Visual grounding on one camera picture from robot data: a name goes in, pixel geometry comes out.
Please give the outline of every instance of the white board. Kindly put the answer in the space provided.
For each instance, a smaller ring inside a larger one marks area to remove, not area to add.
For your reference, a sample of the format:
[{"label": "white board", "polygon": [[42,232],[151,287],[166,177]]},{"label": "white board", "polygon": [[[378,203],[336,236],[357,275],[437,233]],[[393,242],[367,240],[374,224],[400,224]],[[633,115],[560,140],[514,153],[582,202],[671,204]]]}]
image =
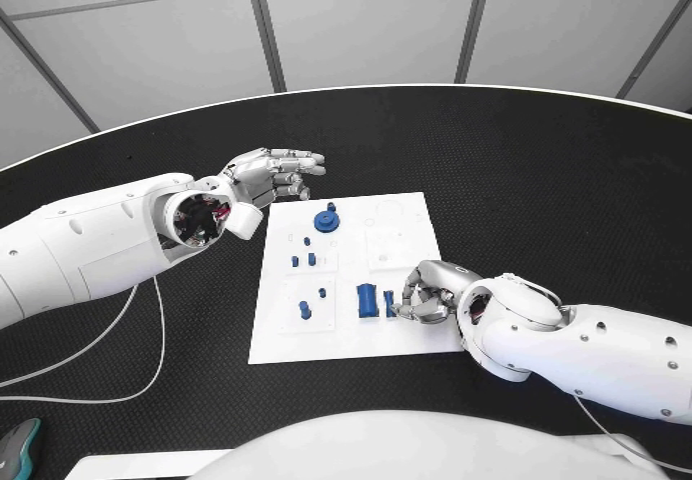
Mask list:
[{"label": "white board", "polygon": [[[315,216],[336,205],[341,225],[322,233]],[[309,253],[316,265],[309,265]],[[293,267],[292,257],[299,257]],[[384,292],[401,303],[422,260],[439,260],[423,193],[272,205],[257,297],[251,364],[462,351],[456,322],[422,325],[387,317]],[[380,316],[360,318],[357,287],[377,285]],[[326,289],[321,298],[319,289]],[[303,320],[299,303],[312,317]]]}]

